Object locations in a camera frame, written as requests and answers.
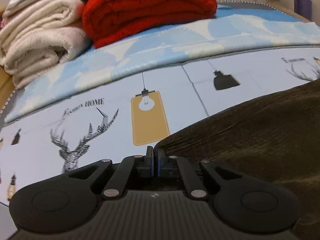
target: deer print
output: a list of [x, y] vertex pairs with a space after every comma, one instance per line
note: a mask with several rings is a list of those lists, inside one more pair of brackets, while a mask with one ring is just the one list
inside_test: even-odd
[[[320, 69], [319, 69], [319, 65], [317, 64], [316, 66], [311, 65], [310, 63], [308, 63], [312, 69], [311, 71], [316, 75], [316, 79], [320, 78]], [[313, 81], [316, 79], [313, 79], [311, 77], [308, 77], [305, 75], [305, 73], [301, 72], [301, 74], [298, 74], [294, 68], [293, 68], [293, 63], [291, 63], [291, 71], [288, 71], [291, 75], [295, 76], [296, 78], [299, 78], [301, 80], [305, 80], [305, 81]]]
[[78, 159], [84, 155], [90, 145], [87, 144], [90, 140], [96, 138], [97, 136], [101, 135], [105, 131], [109, 129], [109, 127], [113, 124], [114, 120], [116, 119], [119, 109], [114, 114], [112, 120], [108, 123], [108, 116], [100, 111], [98, 108], [97, 110], [102, 114], [103, 119], [101, 125], [98, 126], [97, 131], [92, 133], [92, 125], [89, 124], [89, 131], [83, 139], [80, 140], [77, 148], [73, 151], [70, 151], [68, 148], [68, 142], [63, 139], [64, 131], [62, 132], [60, 138], [58, 135], [54, 134], [52, 129], [50, 131], [51, 142], [54, 143], [56, 146], [59, 146], [61, 150], [59, 150], [59, 155], [64, 159], [63, 170], [62, 173], [66, 171], [72, 171], [78, 168]]

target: dark red object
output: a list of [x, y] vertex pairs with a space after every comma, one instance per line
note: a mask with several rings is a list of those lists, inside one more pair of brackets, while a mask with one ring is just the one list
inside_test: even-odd
[[216, 0], [89, 0], [82, 22], [99, 48], [141, 31], [212, 18]]

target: cream folded towel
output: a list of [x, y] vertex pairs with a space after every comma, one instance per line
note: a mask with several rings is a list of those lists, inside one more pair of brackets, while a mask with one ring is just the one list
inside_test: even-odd
[[8, 50], [4, 70], [23, 88], [58, 63], [73, 60], [91, 45], [79, 27], [42, 30], [25, 36]]
[[27, 7], [0, 31], [0, 63], [9, 49], [31, 33], [69, 25], [81, 18], [81, 0], [40, 0]]

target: tan rectangle with light bulb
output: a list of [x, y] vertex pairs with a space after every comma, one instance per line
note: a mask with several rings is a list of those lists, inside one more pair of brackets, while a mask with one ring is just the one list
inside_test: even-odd
[[[145, 107], [149, 104], [153, 105], [149, 110], [143, 111], [139, 107], [139, 105]], [[131, 114], [132, 137], [135, 146], [157, 142], [169, 136], [169, 127], [159, 91], [148, 93], [148, 98], [142, 98], [142, 96], [132, 98]]]

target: red blanket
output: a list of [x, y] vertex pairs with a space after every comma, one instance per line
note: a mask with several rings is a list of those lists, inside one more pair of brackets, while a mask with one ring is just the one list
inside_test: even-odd
[[212, 18], [216, 0], [89, 0], [84, 30], [99, 48], [141, 31]]

